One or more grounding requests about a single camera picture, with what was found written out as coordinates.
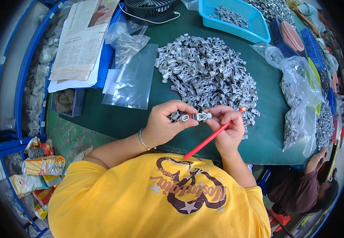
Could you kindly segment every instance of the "blue plastic basket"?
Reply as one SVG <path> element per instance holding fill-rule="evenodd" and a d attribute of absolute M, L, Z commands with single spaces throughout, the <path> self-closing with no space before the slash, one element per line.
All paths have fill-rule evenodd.
<path fill-rule="evenodd" d="M 303 41 L 306 45 L 308 57 L 311 58 L 317 71 L 326 70 L 323 58 L 321 57 L 320 47 L 311 31 L 305 27 L 302 31 Z"/>
<path fill-rule="evenodd" d="M 278 47 L 283 54 L 287 57 L 291 56 L 300 56 L 296 50 L 294 50 L 289 44 L 284 41 L 282 34 L 282 21 L 279 18 L 276 18 L 271 22 L 271 31 L 273 32 L 273 40 L 276 47 Z"/>
<path fill-rule="evenodd" d="M 74 100 L 73 100 L 73 110 L 71 111 L 71 114 L 66 114 L 57 111 L 55 108 L 55 98 L 53 97 L 54 93 L 52 94 L 52 104 L 51 104 L 51 111 L 52 112 L 57 112 L 58 114 L 65 115 L 67 117 L 77 117 L 82 115 L 82 108 L 83 108 L 83 99 L 85 96 L 85 89 L 84 88 L 79 88 L 75 89 L 74 92 Z"/>
<path fill-rule="evenodd" d="M 230 11 L 237 12 L 247 19 L 249 28 L 243 29 L 230 23 L 221 21 L 219 17 L 208 17 L 213 15 L 215 7 L 224 6 Z M 198 13 L 203 17 L 203 24 L 206 27 L 239 36 L 243 39 L 258 43 L 271 41 L 270 32 L 261 12 L 255 7 L 242 2 L 241 0 L 199 0 Z"/>
<path fill-rule="evenodd" d="M 331 107 L 332 115 L 335 115 L 336 114 L 336 97 L 335 97 L 335 94 L 333 93 L 332 88 L 328 89 L 327 99 L 328 99 L 328 104 Z"/>

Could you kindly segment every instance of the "silver bracelet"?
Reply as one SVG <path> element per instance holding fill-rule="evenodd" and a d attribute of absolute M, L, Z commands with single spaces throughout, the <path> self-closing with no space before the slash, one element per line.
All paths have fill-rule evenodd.
<path fill-rule="evenodd" d="M 139 141 L 141 142 L 141 144 L 143 145 L 143 147 L 146 149 L 146 150 L 150 150 L 150 148 L 148 148 L 146 146 L 146 144 L 144 143 L 143 139 L 141 138 L 141 132 L 144 130 L 144 128 L 142 128 L 139 132 L 138 132 L 138 137 L 139 137 Z"/>

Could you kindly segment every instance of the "newspaper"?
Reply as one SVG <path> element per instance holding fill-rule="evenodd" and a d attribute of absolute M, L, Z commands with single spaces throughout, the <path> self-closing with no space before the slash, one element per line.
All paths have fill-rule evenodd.
<path fill-rule="evenodd" d="M 89 79 L 118 3 L 119 0 L 87 0 L 73 4 L 49 80 Z"/>

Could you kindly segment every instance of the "green work surface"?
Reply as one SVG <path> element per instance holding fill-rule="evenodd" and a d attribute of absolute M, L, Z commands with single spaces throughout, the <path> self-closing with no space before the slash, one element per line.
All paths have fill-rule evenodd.
<path fill-rule="evenodd" d="M 223 31 L 203 26 L 202 17 L 195 11 L 188 11 L 178 1 L 176 11 L 181 17 L 165 24 L 150 26 L 146 32 L 151 37 L 149 43 L 165 46 L 176 37 L 188 33 L 191 36 L 219 37 L 246 60 L 246 69 L 257 82 L 259 100 L 256 109 L 261 112 L 255 118 L 255 126 L 248 126 L 249 139 L 243 140 L 239 152 L 246 163 L 252 164 L 303 164 L 308 158 L 303 156 L 304 140 L 282 152 L 284 115 L 290 109 L 279 88 L 282 72 L 270 66 L 263 57 L 251 49 L 251 42 Z M 126 138 L 146 126 L 151 108 L 172 99 L 181 99 L 171 91 L 171 82 L 161 83 L 162 75 L 154 68 L 148 110 L 109 106 L 102 103 L 102 89 L 87 89 L 84 97 L 83 114 L 79 117 L 60 117 L 93 131 L 117 139 Z M 188 128 L 174 139 L 158 148 L 178 154 L 186 154 L 207 138 L 212 131 L 205 123 Z M 197 155 L 201 158 L 220 160 L 214 141 Z"/>

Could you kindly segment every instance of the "star print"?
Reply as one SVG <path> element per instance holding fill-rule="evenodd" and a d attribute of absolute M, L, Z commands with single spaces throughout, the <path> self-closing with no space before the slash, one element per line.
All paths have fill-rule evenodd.
<path fill-rule="evenodd" d="M 147 188 L 147 189 L 152 189 L 153 192 L 154 192 L 154 195 L 156 195 L 157 193 L 160 193 L 160 187 L 155 182 L 153 182 L 153 187 L 150 187 L 150 188 Z"/>
<path fill-rule="evenodd" d="M 192 210 L 197 210 L 197 208 L 194 207 L 194 204 L 195 204 L 196 202 L 193 202 L 193 203 L 191 203 L 191 204 L 189 204 L 189 203 L 187 203 L 187 202 L 184 202 L 184 203 L 185 203 L 185 207 L 180 208 L 180 210 L 185 210 L 185 211 L 188 212 L 188 214 L 190 214 Z"/>

